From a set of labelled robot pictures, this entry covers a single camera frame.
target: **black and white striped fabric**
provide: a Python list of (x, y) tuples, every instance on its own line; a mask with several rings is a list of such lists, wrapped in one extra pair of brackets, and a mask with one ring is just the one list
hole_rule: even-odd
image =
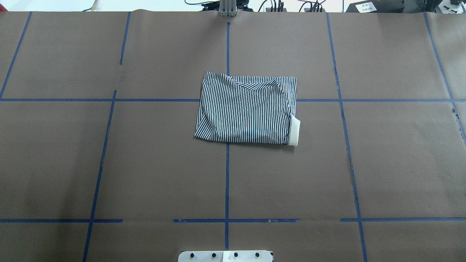
[(207, 72), (194, 136), (217, 142), (297, 145), (297, 138), (290, 138), (299, 122), (295, 114), (295, 77)]

